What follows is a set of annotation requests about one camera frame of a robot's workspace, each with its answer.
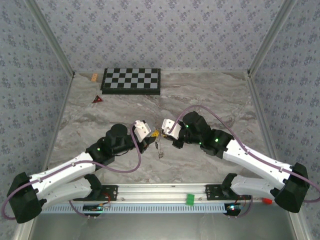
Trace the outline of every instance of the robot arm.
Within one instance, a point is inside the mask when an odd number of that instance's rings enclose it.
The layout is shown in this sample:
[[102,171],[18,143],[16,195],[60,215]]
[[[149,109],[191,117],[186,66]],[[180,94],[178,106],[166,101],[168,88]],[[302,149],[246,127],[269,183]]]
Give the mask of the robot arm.
[[280,170],[268,166],[247,154],[229,133],[211,129],[203,116],[195,111],[186,114],[171,131],[174,122],[165,119],[162,124],[162,132],[167,139],[173,141],[173,146],[181,149],[184,143],[198,144],[208,155],[239,164],[263,178],[247,178],[229,173],[221,186],[225,195],[236,193],[274,199],[283,209],[293,213],[299,212],[309,184],[282,170],[286,169],[308,178],[303,165],[296,163],[292,166],[279,162],[245,147],[260,159],[280,167]]
[[[137,120],[133,132],[141,154],[156,140],[145,121]],[[100,138],[72,160],[30,176],[25,172],[18,174],[7,195],[24,184],[34,180],[38,182],[18,191],[9,200],[16,221],[19,224],[25,223],[56,203],[83,198],[94,201],[101,194],[102,185],[92,173],[101,167],[90,162],[106,166],[114,162],[116,156],[133,148],[135,144],[132,136],[128,134],[127,127],[115,124],[106,132],[105,137]]]

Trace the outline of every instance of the black and white checkerboard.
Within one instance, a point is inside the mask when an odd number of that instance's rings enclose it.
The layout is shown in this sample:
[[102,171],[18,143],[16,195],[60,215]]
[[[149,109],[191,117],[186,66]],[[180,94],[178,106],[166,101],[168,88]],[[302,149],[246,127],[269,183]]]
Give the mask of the black and white checkerboard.
[[102,94],[160,94],[158,68],[106,68]]

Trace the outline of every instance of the patterned wallpaper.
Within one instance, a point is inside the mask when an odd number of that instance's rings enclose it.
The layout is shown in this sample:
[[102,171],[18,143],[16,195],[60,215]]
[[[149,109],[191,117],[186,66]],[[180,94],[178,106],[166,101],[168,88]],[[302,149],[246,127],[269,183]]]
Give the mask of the patterned wallpaper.
[[[255,75],[280,159],[320,184],[320,1],[299,0]],[[314,188],[308,199],[319,196]],[[320,239],[320,203],[306,204]]]
[[74,71],[246,70],[282,0],[37,0]]
[[[24,1],[1,1],[0,9],[2,204],[15,175],[41,170],[69,78]],[[0,239],[11,239],[15,226],[1,217]]]

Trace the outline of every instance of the gray marble surface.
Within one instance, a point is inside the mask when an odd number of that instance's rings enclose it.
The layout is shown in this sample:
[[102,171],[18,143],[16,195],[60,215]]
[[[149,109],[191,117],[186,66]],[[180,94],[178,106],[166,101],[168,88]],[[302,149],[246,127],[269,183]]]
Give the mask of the gray marble surface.
[[[201,104],[218,114],[249,147],[266,153],[258,120],[244,75],[226,73],[161,74],[161,95],[101,95],[99,82],[76,74],[49,168],[66,162],[103,137],[116,123],[129,127],[135,120],[146,120],[160,129],[163,119],[175,120],[188,106]],[[103,102],[92,103],[96,95]],[[208,124],[224,127],[209,113],[196,109]],[[197,145],[171,146],[163,137],[142,155],[141,167],[130,174],[100,169],[96,175],[104,183],[217,183],[228,173],[254,174],[242,166],[206,155]],[[138,162],[135,150],[117,157],[109,167],[129,170]]]

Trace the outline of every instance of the red triangle block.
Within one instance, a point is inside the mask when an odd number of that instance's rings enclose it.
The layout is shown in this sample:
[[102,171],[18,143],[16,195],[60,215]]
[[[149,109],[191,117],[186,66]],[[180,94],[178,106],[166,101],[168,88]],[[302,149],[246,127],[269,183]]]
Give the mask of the red triangle block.
[[102,100],[102,98],[101,97],[99,97],[98,95],[95,97],[95,99],[93,100],[93,104],[95,104],[95,103],[100,103],[100,102],[103,102],[103,100]]

